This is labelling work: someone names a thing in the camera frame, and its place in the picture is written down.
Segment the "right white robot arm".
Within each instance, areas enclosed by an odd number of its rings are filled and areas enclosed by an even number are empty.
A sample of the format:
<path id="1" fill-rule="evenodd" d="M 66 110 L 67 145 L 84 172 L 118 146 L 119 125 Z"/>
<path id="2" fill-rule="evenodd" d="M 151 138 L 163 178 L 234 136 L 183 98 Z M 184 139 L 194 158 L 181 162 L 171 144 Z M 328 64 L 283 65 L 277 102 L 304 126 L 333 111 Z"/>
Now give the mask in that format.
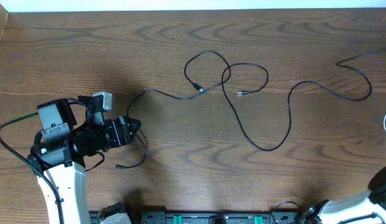
<path id="1" fill-rule="evenodd" d="M 344 200 L 323 200 L 303 212 L 298 223 L 386 223 L 386 166 L 365 192 Z"/>

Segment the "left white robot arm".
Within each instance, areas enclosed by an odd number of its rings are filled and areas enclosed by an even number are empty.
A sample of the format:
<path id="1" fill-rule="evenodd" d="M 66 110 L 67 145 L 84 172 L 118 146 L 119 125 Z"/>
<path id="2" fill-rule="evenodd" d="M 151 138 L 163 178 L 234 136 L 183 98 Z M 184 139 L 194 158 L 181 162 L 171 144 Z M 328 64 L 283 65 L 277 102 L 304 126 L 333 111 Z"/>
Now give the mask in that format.
<path id="1" fill-rule="evenodd" d="M 37 107 L 43 129 L 27 159 L 45 197 L 51 223 L 131 223 L 132 217 L 119 202 L 103 211 L 88 209 L 85 193 L 85 157 L 130 144 L 141 127 L 138 119 L 119 116 L 105 119 L 112 95 L 61 98 Z"/>

